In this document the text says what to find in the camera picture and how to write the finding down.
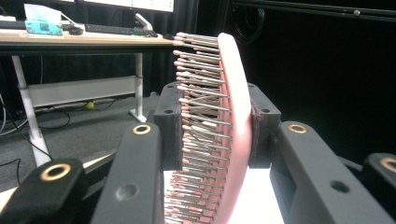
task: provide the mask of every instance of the hairbrush bristle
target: hairbrush bristle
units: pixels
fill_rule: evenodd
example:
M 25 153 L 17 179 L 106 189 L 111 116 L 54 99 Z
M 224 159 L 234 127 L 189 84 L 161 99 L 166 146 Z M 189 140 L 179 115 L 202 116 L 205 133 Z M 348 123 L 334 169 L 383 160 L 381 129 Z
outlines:
M 184 33 L 177 36 L 175 46 L 192 48 L 196 52 L 174 51 L 179 56 L 175 66 L 181 71 L 177 72 L 180 82 L 177 88 L 184 93 L 183 98 L 179 99 L 184 132 L 183 168 L 173 173 L 172 189 L 165 193 L 165 222 L 225 223 L 231 212 L 221 211 L 220 217 L 218 212 L 220 208 L 233 208 L 233 205 L 222 203 L 234 203 L 234 199 L 223 200 L 223 197 L 234 197 L 223 194 L 230 180 L 228 174 L 232 163 L 234 129 L 233 102 L 219 55 L 219 41 L 211 36 Z M 246 159 L 241 160 L 244 166 L 241 170 L 246 170 Z M 240 174 L 234 175 L 236 179 L 241 178 Z M 234 181 L 234 175 L 231 182 L 240 188 L 241 181 Z M 239 192 L 229 190 L 233 186 L 227 188 L 229 194 Z

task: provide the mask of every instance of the table leg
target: table leg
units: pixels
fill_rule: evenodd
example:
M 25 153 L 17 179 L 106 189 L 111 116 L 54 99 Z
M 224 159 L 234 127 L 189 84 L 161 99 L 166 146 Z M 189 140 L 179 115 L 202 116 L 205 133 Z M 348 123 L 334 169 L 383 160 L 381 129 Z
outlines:
M 32 148 L 33 148 L 33 153 L 35 155 L 35 164 L 38 167 L 41 164 L 50 161 L 50 157 L 44 154 L 43 152 L 41 152 L 39 149 L 41 149 L 47 154 L 49 154 L 49 152 L 47 149 L 46 142 L 44 141 L 44 137 L 40 129 L 38 129 L 37 120 L 35 119 L 35 109 L 33 108 L 32 99 L 30 98 L 29 88 L 26 85 L 20 57 L 12 56 L 12 62 L 14 62 L 15 72 L 17 74 L 18 82 L 20 85 L 19 88 L 21 92 L 23 106 L 30 127 L 29 135 L 30 135 L 30 141 L 33 144 Z
M 146 122 L 146 117 L 143 116 L 143 53 L 136 53 L 135 62 L 134 96 L 136 98 L 136 109 L 132 109 L 131 114 L 139 122 Z

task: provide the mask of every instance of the desk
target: desk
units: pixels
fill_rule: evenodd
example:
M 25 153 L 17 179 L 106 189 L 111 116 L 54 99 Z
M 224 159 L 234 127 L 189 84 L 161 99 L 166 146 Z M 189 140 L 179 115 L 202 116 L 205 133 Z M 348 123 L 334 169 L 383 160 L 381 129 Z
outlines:
M 157 38 L 130 35 L 107 35 L 84 33 L 84 35 L 63 36 L 30 35 L 22 30 L 0 30 L 0 55 L 12 56 L 19 88 L 30 126 L 30 140 L 37 166 L 50 158 L 38 150 L 48 153 L 44 137 L 35 119 L 35 106 L 56 105 L 74 101 L 102 98 L 126 93 L 135 93 L 136 109 L 131 113 L 141 122 L 143 104 L 143 52 L 172 50 L 172 42 Z M 135 75 L 89 81 L 75 81 L 55 84 L 27 86 L 21 67 L 21 55 L 94 55 L 94 54 L 134 54 Z

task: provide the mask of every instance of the black keyboard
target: black keyboard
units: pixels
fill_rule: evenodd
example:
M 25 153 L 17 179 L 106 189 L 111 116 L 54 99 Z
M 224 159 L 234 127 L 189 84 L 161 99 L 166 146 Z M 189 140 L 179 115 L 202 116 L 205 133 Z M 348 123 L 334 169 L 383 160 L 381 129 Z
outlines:
M 0 29 L 26 30 L 24 21 L 0 21 Z
M 113 35 L 143 35 L 143 36 L 152 36 L 152 37 L 158 36 L 154 31 L 144 30 L 143 28 L 139 28 L 139 27 L 127 28 L 127 27 L 119 27 L 119 26 L 85 24 L 85 31 L 92 33 L 113 34 Z

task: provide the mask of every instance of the pink hairbrush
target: pink hairbrush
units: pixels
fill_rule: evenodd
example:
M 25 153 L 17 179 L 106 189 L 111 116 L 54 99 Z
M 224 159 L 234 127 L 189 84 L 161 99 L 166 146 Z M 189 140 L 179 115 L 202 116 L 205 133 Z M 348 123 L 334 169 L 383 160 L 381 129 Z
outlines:
M 251 105 L 245 72 L 231 35 L 179 33 L 174 45 L 183 123 L 183 169 L 165 193 L 165 223 L 228 222 L 251 148 Z

